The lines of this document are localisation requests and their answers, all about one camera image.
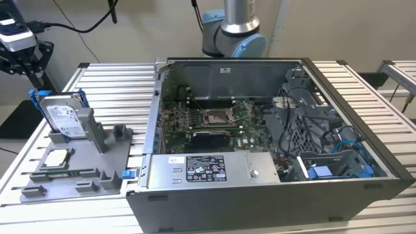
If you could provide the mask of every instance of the cable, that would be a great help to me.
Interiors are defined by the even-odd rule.
[[[0,150],[7,151],[7,152],[9,152],[9,153],[12,153],[12,154],[16,154],[16,155],[19,154],[17,152],[11,151],[11,150],[7,150],[7,149],[4,149],[4,148],[1,148],[1,147],[0,147]]]
[[[201,23],[201,26],[203,26],[203,18],[201,18],[201,13],[200,13],[200,7],[196,5],[196,10],[197,10],[197,16],[199,16],[199,19],[200,19],[200,23]]]
[[[193,11],[195,11],[197,26],[200,26],[200,30],[203,32],[203,19],[201,19],[200,8],[197,6],[196,0],[191,0],[191,3],[192,3]]]
[[[368,154],[367,154],[367,151],[365,149],[361,147],[361,145],[355,142],[353,140],[343,140],[339,144],[336,144],[336,146],[333,147],[333,150],[332,150],[332,153],[336,153],[337,152],[337,149],[339,147],[343,145],[343,144],[353,144],[359,147],[359,149],[363,151],[364,155],[365,155],[365,159],[364,161],[367,162],[368,161]]]
[[[309,89],[307,89],[307,88],[304,88],[304,87],[293,87],[293,88],[291,88],[291,89],[287,91],[285,95],[288,95],[289,92],[291,92],[293,89],[304,89],[304,90],[307,90],[307,91],[312,94],[312,92],[311,92]]]
[[[296,157],[295,157],[287,150],[284,150],[284,148],[281,147],[281,142],[283,142],[284,135],[285,135],[287,129],[288,129],[288,122],[289,122],[289,120],[291,120],[291,104],[289,104],[289,102],[288,102],[288,97],[285,98],[285,102],[287,102],[285,125],[284,125],[284,131],[281,132],[280,137],[279,137],[277,144],[279,144],[280,151],[284,153],[285,157],[296,158]]]
[[[97,26],[103,23],[103,21],[111,15],[111,12],[115,10],[117,3],[119,3],[119,0],[115,1],[113,6],[111,7],[109,11],[105,13],[103,18],[99,20],[99,22],[87,30],[79,30],[75,27],[71,27],[71,26],[68,26],[65,24],[61,24],[61,23],[45,23],[45,27],[47,28],[49,28],[49,27],[63,27],[63,28],[67,28],[67,29],[77,32],[77,33],[89,33],[92,30],[95,30],[97,28]]]
[[[405,112],[405,110],[407,110],[407,108],[408,108],[408,103],[404,103],[404,107],[403,107],[403,110],[401,110],[401,113],[404,113]]]
[[[393,98],[395,95],[396,95],[396,92],[397,92],[399,87],[400,87],[400,84],[397,84],[397,86],[396,86],[396,88],[395,88],[395,91],[393,91],[393,93],[392,93],[392,95],[391,95],[391,98],[389,98],[389,102],[392,101],[392,98]]]
[[[67,15],[65,15],[65,12],[64,12],[63,9],[60,8],[60,5],[57,4],[56,0],[52,0],[52,1],[55,2],[55,5],[56,5],[56,7],[59,8],[59,11],[63,13],[63,16],[65,17],[68,23],[72,25],[72,27],[75,27],[73,24],[72,24],[72,22],[71,22],[71,20],[68,19]],[[99,60],[96,54],[95,54],[95,53],[92,52],[92,50],[89,49],[89,47],[88,47],[88,45],[87,45],[87,43],[85,43],[85,41],[84,41],[83,36],[80,35],[80,33],[77,33],[77,35],[79,35],[79,37],[80,37],[80,40],[83,41],[83,44],[84,44],[87,50],[91,52],[92,56],[96,58],[97,62],[100,63],[100,60]]]

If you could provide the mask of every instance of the gray plastic bracket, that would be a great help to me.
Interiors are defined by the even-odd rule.
[[[92,180],[83,180],[83,181],[79,181],[76,183],[76,190],[79,193],[83,193],[83,192],[95,192],[99,187],[96,186],[96,184],[93,183]]]
[[[108,150],[108,147],[104,143],[105,131],[103,125],[100,123],[97,124],[96,119],[93,118],[93,109],[81,108],[77,112],[77,117],[84,125],[88,140],[92,141],[96,145],[99,153],[105,153]]]
[[[40,185],[36,187],[25,187],[21,189],[21,194],[25,197],[33,197],[33,196],[44,196],[47,189]]]
[[[112,172],[112,176],[108,177],[105,172],[101,171],[100,174],[100,184],[105,190],[119,189],[121,186],[121,179],[117,176],[116,171]]]

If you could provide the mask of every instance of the blue clip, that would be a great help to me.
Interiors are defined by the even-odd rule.
[[[52,94],[52,91],[51,91],[51,90],[41,90],[41,91],[39,91],[39,92],[36,93],[36,90],[32,89],[32,90],[29,90],[28,94],[29,94],[31,100],[32,100],[32,102],[33,102],[35,108],[40,111],[43,117],[45,118],[45,120],[47,120],[47,122],[48,122],[48,125],[49,125],[51,128],[52,128],[52,132],[55,133],[56,131],[53,130],[52,124],[51,124],[51,122],[49,122],[49,120],[48,120],[48,118],[47,118],[47,115],[45,115],[43,109],[40,108],[39,101],[37,101],[37,97],[49,96],[49,95]]]
[[[83,91],[83,89],[79,89],[77,94],[79,94],[80,100],[83,102],[83,107],[89,107],[87,95],[85,95],[85,92]]]
[[[365,165],[361,173],[359,174],[359,178],[372,178],[375,176],[375,171],[372,170],[369,165]]]
[[[121,179],[135,179],[136,178],[136,171],[135,170],[125,170],[121,173]]]

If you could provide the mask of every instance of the black cable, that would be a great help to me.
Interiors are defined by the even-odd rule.
[[[196,5],[196,10],[197,10],[197,16],[199,16],[199,19],[200,19],[200,23],[201,23],[201,26],[203,26],[203,18],[201,18],[201,13],[200,13],[200,7]]]
[[[285,157],[296,158],[281,146],[284,135],[285,135],[287,129],[288,129],[288,123],[289,123],[289,120],[291,120],[291,104],[288,102],[288,97],[285,98],[285,102],[287,102],[285,125],[284,125],[284,130],[283,130],[283,132],[280,134],[280,137],[279,137],[277,144],[279,144],[280,151],[284,153]]]
[[[200,26],[200,30],[201,30],[201,32],[203,32],[203,22],[200,21],[200,16],[199,16],[197,7],[195,7],[193,10],[195,10],[195,15],[196,15],[196,20],[197,20],[197,26]]]
[[[311,91],[308,88],[304,88],[304,87],[293,87],[293,88],[291,88],[291,89],[285,92],[285,94],[288,95],[289,92],[291,92],[293,89],[304,89],[304,90],[307,90],[307,91],[312,94],[312,91]]]
[[[393,93],[392,93],[392,95],[391,95],[391,98],[389,98],[389,102],[392,101],[392,98],[395,97],[395,94],[396,94],[396,92],[397,92],[399,86],[400,86],[400,84],[397,84],[397,86],[396,86],[396,88],[395,88],[395,91],[393,91]]]
[[[0,147],[0,150],[7,151],[7,152],[9,152],[9,153],[12,153],[12,154],[16,154],[16,155],[19,154],[17,152],[11,151],[11,150],[7,150],[7,149],[4,149],[4,148],[1,148],[1,147]]]
[[[65,15],[64,10],[60,8],[60,5],[57,4],[56,0],[52,0],[52,1],[55,2],[55,5],[56,5],[56,7],[59,8],[60,12],[63,13],[63,16],[65,17],[68,23],[72,25],[72,27],[75,27],[75,25],[72,24],[71,20],[68,19],[67,15]],[[95,54],[95,53],[92,52],[92,50],[89,49],[89,47],[88,47],[88,45],[87,45],[87,43],[85,43],[85,41],[84,41],[83,36],[80,35],[80,33],[77,33],[77,35],[79,35],[79,37],[80,37],[80,40],[83,41],[83,44],[84,44],[87,50],[91,52],[92,56],[96,58],[97,62],[100,63],[100,60],[99,60],[96,54]]]
[[[200,26],[200,30],[203,32],[203,19],[201,19],[200,8],[197,6],[196,0],[191,0],[191,4],[192,4],[193,10],[195,10],[197,26]]]
[[[401,110],[401,113],[404,113],[405,112],[405,110],[407,110],[407,108],[408,108],[408,103],[404,103],[404,107],[403,107],[403,110]]]
[[[67,28],[67,29],[69,29],[69,30],[77,32],[77,33],[89,33],[92,30],[95,30],[95,29],[97,28],[97,26],[103,23],[103,21],[104,21],[104,20],[107,19],[107,17],[111,15],[111,12],[115,10],[117,3],[119,3],[119,0],[115,1],[113,6],[111,7],[109,11],[105,13],[105,15],[103,16],[103,18],[99,20],[99,22],[97,22],[89,29],[87,29],[87,30],[79,30],[79,29],[76,29],[75,27],[71,27],[71,26],[68,26],[68,25],[65,25],[65,24],[61,24],[61,23],[45,23],[45,27],[47,27],[47,28],[48,28],[48,27],[63,27],[63,28]]]

